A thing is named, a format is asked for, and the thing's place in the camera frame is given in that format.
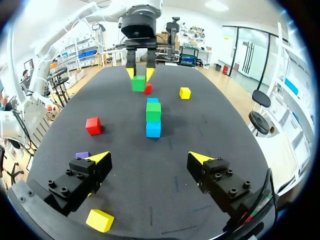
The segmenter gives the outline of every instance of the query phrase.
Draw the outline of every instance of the floor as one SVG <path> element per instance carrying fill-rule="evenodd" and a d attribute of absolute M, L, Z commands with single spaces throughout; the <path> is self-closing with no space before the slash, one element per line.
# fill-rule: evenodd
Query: floor
<path fill-rule="evenodd" d="M 75 95 L 94 75 L 102 70 L 102 68 L 98 68 L 98 66 L 85 67 L 83 69 L 85 72 L 84 78 L 67 90 L 67 93 L 70 97 Z M 243 88 L 237 81 L 226 75 L 223 75 L 221 72 L 216 71 L 212 67 L 209 69 L 197 67 L 197 69 L 226 96 L 226 98 L 231 102 L 231 104 L 248 125 L 250 123 L 248 114 L 253 109 L 254 102 L 246 89 Z M 6 170 L 11 170 L 13 168 L 14 161 L 18 162 L 19 166 L 16 166 L 16 171 L 23 170 L 24 174 L 18 175 L 15 180 L 16 182 L 26 181 L 28 177 L 27 165 L 30 156 L 25 152 L 22 159 L 15 157 L 14 161 L 10 158 L 10 156 L 8 156 L 8 154 L 6 154 L 6 156 L 7 159 L 5 159 L 3 163 L 4 168 Z M 11 180 L 6 172 L 3 173 L 3 178 L 9 188 L 11 186 Z"/>
<path fill-rule="evenodd" d="M 241 87 L 243 87 L 250 94 L 252 94 L 254 92 L 254 90 L 257 89 L 258 84 L 259 84 L 259 81 L 255 80 L 251 77 L 247 77 L 247 76 L 245 76 L 235 70 L 232 71 L 231 78 L 235 82 L 237 82 L 239 85 L 241 85 Z M 259 90 L 266 94 L 268 91 L 268 88 L 269 88 L 269 86 L 261 83 Z"/>

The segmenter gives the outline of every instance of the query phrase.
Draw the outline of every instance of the wooden floor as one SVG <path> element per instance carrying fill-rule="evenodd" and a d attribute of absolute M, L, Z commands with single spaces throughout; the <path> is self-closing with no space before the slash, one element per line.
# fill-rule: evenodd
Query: wooden floor
<path fill-rule="evenodd" d="M 84 69 L 84 78 L 77 82 L 73 87 L 67 90 L 69 96 L 75 95 L 94 75 L 96 75 L 102 68 L 98 66 L 85 67 Z M 247 125 L 249 121 L 249 112 L 253 109 L 254 102 L 251 96 L 247 91 L 235 82 L 232 78 L 223 75 L 221 72 L 216 71 L 214 68 L 204 69 L 202 67 L 197 67 L 199 72 L 206 76 L 231 102 L 234 108 L 239 112 Z M 3 166 L 6 170 L 12 170 L 14 161 L 6 154 L 7 159 L 4 160 Z M 19 166 L 16 167 L 16 171 L 23 170 L 24 174 L 19 175 L 15 178 L 16 182 L 26 181 L 28 177 L 27 165 L 29 162 L 30 156 L 25 152 L 22 159 L 15 158 L 15 162 L 19 163 Z M 3 178 L 8 187 L 11 186 L 10 177 L 6 172 L 3 172 Z"/>

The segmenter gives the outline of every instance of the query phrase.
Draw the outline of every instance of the screw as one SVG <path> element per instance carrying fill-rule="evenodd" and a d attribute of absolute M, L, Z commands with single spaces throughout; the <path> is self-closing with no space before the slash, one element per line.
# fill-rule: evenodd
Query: screw
<path fill-rule="evenodd" d="M 66 188 L 65 186 L 63 187 L 63 188 L 61 188 L 61 193 L 63 194 L 63 195 L 65 195 L 65 196 L 67 196 L 68 194 L 69 194 L 69 189 L 68 188 Z"/>
<path fill-rule="evenodd" d="M 233 174 L 233 172 L 232 172 L 231 169 L 229 169 L 228 171 L 226 171 L 226 175 L 227 175 L 228 177 L 231 177 L 232 174 Z"/>
<path fill-rule="evenodd" d="M 229 196 L 232 197 L 232 198 L 235 197 L 236 194 L 237 194 L 237 189 L 231 188 L 231 189 L 229 190 L 228 194 L 229 194 Z"/>
<path fill-rule="evenodd" d="M 53 180 L 49 180 L 48 181 L 48 185 L 49 185 L 50 188 L 53 188 L 53 189 L 56 187 L 56 183 Z"/>
<path fill-rule="evenodd" d="M 24 203 L 26 201 L 26 198 L 24 196 L 21 196 L 19 198 L 20 203 Z"/>
<path fill-rule="evenodd" d="M 81 173 L 81 172 L 79 172 L 77 175 L 76 175 L 76 177 L 78 178 L 78 179 L 84 179 L 84 175 Z"/>
<path fill-rule="evenodd" d="M 73 173 L 72 173 L 71 169 L 67 169 L 67 170 L 65 170 L 65 174 L 67 174 L 68 176 L 71 176 Z"/>
<path fill-rule="evenodd" d="M 216 173 L 214 175 L 214 180 L 219 181 L 222 178 L 222 175 L 220 173 Z"/>
<path fill-rule="evenodd" d="M 244 189 L 250 188 L 250 181 L 244 181 L 242 187 L 243 187 Z"/>
<path fill-rule="evenodd" d="M 34 192 L 31 191 L 31 190 L 29 190 L 29 191 L 28 191 L 28 195 L 29 195 L 29 197 L 32 197 L 32 196 L 34 195 Z"/>

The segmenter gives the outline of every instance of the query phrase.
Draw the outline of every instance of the black mat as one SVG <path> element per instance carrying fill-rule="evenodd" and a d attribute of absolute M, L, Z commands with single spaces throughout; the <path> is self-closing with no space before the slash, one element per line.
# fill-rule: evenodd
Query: black mat
<path fill-rule="evenodd" d="M 138 65 L 143 75 L 145 66 Z M 225 96 L 190 67 L 159 65 L 153 92 L 133 92 L 123 66 L 94 76 L 67 104 L 36 152 L 29 179 L 47 188 L 77 152 L 111 151 L 113 169 L 96 195 L 69 217 L 86 225 L 90 209 L 115 217 L 111 234 L 206 240 L 221 234 L 229 216 L 203 195 L 187 171 L 188 151 L 231 162 L 235 174 L 263 184 L 267 163 L 244 120 Z M 180 87 L 191 89 L 181 100 Z M 162 106 L 160 139 L 146 137 L 146 100 Z M 101 135 L 90 136 L 88 118 L 100 118 Z"/>

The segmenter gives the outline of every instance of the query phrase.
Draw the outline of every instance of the red cube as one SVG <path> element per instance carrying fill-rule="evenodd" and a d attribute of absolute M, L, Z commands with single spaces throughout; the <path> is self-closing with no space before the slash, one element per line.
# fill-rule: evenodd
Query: red cube
<path fill-rule="evenodd" d="M 152 93 L 152 84 L 147 82 L 146 83 L 146 86 L 145 86 L 145 89 L 144 89 L 144 94 L 150 94 Z"/>
<path fill-rule="evenodd" d="M 101 122 L 97 116 L 87 119 L 85 128 L 91 136 L 101 134 L 102 131 Z"/>

